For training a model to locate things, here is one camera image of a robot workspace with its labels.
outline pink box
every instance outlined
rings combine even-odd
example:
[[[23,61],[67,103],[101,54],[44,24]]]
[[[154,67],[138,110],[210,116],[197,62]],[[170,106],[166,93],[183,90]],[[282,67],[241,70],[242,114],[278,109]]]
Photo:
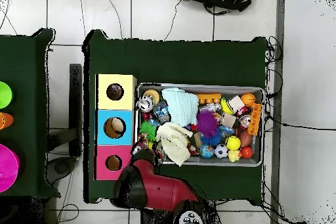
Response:
[[[96,157],[96,179],[116,181],[129,162],[131,161],[132,146],[97,146]],[[109,156],[116,155],[121,160],[118,170],[112,171],[106,167],[106,160]]]

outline dark green tablecloth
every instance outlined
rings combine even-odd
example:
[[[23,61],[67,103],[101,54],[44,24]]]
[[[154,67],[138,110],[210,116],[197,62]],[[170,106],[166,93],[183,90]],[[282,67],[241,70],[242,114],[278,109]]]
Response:
[[[203,85],[265,85],[266,39],[237,41],[146,41],[107,39],[92,31],[84,44],[85,57],[85,199],[111,198],[114,181],[93,179],[95,74],[132,74],[138,83],[187,83]],[[262,166],[161,166],[163,175],[178,177],[209,200],[251,199],[261,202]]]
[[[0,112],[14,123],[0,130],[0,144],[17,153],[20,169],[14,185],[0,196],[58,196],[45,182],[47,152],[47,90],[45,56],[54,31],[41,29],[31,37],[0,35],[0,81],[13,92]]]

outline gray bin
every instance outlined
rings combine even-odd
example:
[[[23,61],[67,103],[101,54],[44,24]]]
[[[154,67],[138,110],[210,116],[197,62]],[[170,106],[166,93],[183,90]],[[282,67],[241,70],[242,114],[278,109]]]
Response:
[[[235,95],[241,96],[243,93],[252,93],[255,95],[256,103],[262,104],[261,119],[259,122],[258,135],[253,137],[253,142],[250,147],[253,149],[253,156],[250,159],[240,158],[236,162],[231,162],[228,158],[217,158],[215,155],[212,158],[203,158],[202,156],[191,156],[182,166],[199,165],[199,166],[245,166],[256,167],[263,161],[263,129],[264,129],[264,101],[265,92],[257,87],[235,87],[235,86],[214,86],[214,85],[187,85],[187,84],[158,84],[158,83],[140,83],[135,91],[136,99],[141,97],[142,94],[148,89],[155,89],[160,93],[161,90],[178,87],[185,90],[187,93],[220,93],[226,99]],[[140,124],[142,121],[141,112],[136,108],[135,120],[135,137],[139,134]],[[194,136],[190,138],[190,142],[194,145]],[[170,160],[165,160],[163,164],[174,164]]]

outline purple toy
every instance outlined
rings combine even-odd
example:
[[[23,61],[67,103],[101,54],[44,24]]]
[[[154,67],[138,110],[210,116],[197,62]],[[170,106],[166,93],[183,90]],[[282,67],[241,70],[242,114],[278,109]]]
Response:
[[[205,137],[210,138],[216,135],[218,122],[211,111],[198,112],[197,130],[202,132]]]

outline orange block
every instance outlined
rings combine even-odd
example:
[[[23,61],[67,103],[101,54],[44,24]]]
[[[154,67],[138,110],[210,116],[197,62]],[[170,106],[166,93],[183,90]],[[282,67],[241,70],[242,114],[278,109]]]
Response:
[[[261,108],[263,106],[258,103],[253,103],[251,107],[253,111],[251,113],[251,122],[249,123],[249,127],[247,128],[247,132],[251,135],[257,135],[261,116]]]

